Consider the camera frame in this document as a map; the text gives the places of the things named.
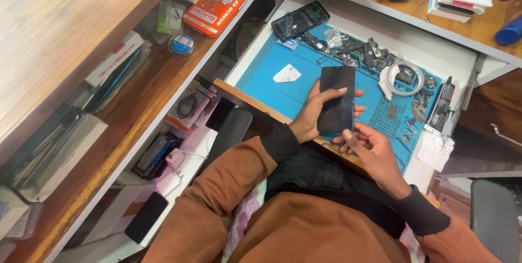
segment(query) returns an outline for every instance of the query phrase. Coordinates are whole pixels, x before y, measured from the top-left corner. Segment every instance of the white label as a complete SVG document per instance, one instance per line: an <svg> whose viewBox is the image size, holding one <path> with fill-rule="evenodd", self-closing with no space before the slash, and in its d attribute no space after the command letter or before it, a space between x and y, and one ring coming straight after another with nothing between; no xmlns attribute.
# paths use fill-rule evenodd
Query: white label
<svg viewBox="0 0 522 263"><path fill-rule="evenodd" d="M166 9L166 19L165 19L165 27L180 29L181 28L181 19L183 17L183 10L167 7Z"/></svg>
<svg viewBox="0 0 522 263"><path fill-rule="evenodd" d="M218 19L218 17L216 15L208 13L205 10L200 9L196 6L194 6L194 8L192 8L191 14L194 14L195 16L199 17L200 19L203 19L204 21L207 21L210 23L214 23L214 21L216 21L216 19Z"/></svg>
<svg viewBox="0 0 522 263"><path fill-rule="evenodd" d="M177 36L174 38L174 40L186 45L186 46L189 46L192 48L192 46L194 45L194 42L192 40L189 40L185 37L182 37L182 36Z"/></svg>

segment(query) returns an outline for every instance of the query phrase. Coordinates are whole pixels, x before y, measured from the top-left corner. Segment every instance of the phone screen replacement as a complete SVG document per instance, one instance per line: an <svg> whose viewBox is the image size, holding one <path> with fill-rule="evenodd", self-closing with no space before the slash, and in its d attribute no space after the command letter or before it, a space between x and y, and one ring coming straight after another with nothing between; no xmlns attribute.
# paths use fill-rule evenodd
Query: phone screen replacement
<svg viewBox="0 0 522 263"><path fill-rule="evenodd" d="M298 36L330 18L318 1L313 1L296 11L284 15L272 22L272 30L277 37L284 41Z"/></svg>
<svg viewBox="0 0 522 263"><path fill-rule="evenodd" d="M353 130L353 105L356 84L356 70L350 66L325 66L321 69L322 92L334 88L348 88L348 91L335 99L323 104L317 120L317 130L325 132L343 132Z"/></svg>

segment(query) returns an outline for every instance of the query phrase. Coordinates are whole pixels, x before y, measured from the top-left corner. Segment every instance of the black phone display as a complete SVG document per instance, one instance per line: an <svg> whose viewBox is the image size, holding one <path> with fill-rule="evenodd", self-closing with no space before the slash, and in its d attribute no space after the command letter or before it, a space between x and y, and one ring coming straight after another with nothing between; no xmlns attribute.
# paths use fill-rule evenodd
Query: black phone display
<svg viewBox="0 0 522 263"><path fill-rule="evenodd" d="M280 19L272 21L272 30L282 40L295 38L312 27L330 19L330 14L318 2L313 1Z"/></svg>
<svg viewBox="0 0 522 263"><path fill-rule="evenodd" d="M356 85L356 70L350 66L325 66L321 69L322 92L334 88L348 88L348 91L335 99L326 101L317 119L317 130L341 133L344 129L353 130L353 106Z"/></svg>
<svg viewBox="0 0 522 263"><path fill-rule="evenodd" d="M168 204L169 202L159 193L152 193L125 229L125 234L137 244L141 244Z"/></svg>

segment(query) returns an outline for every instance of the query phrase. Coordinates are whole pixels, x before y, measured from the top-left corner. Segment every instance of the person's right hand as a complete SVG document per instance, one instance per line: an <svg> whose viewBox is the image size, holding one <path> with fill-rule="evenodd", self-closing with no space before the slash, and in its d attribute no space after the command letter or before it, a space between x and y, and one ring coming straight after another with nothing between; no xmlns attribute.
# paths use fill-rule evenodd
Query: person's right hand
<svg viewBox="0 0 522 263"><path fill-rule="evenodd" d="M408 197L412 188L402 177L390 139L362 122L353 125L354 132L345 129L332 143L345 141L341 152L356 152L371 178L394 200Z"/></svg>

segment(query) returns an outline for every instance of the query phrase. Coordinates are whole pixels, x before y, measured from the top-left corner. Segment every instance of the orange box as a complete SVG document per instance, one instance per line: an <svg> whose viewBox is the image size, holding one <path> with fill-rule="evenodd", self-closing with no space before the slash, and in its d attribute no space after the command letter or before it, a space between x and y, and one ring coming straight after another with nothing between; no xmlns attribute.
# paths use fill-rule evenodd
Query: orange box
<svg viewBox="0 0 522 263"><path fill-rule="evenodd" d="M198 0L183 15L183 21L206 35L217 38L237 15L246 0Z"/></svg>

